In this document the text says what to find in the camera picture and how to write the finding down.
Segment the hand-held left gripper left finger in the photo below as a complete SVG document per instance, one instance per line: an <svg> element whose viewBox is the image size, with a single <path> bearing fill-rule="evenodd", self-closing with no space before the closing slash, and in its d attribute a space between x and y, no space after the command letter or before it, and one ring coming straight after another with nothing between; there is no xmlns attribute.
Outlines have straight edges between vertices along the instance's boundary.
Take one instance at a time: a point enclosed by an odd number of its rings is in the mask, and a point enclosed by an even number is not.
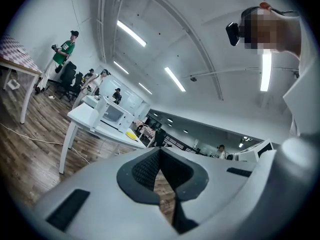
<svg viewBox="0 0 320 240"><path fill-rule="evenodd" d="M120 167L147 152L140 149L86 165L45 193L34 205L44 221L75 190L89 193L61 237L79 240L174 240L177 231L158 205L133 201L119 187Z"/></svg>

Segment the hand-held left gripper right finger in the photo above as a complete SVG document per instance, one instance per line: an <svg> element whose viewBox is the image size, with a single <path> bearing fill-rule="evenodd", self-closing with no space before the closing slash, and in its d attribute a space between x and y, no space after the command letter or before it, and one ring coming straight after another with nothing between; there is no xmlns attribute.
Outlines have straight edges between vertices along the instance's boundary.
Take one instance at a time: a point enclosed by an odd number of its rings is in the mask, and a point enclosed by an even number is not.
<svg viewBox="0 0 320 240"><path fill-rule="evenodd" d="M232 207L255 165L159 149L159 169L174 191L172 222L160 234L237 234L244 205Z"/></svg>

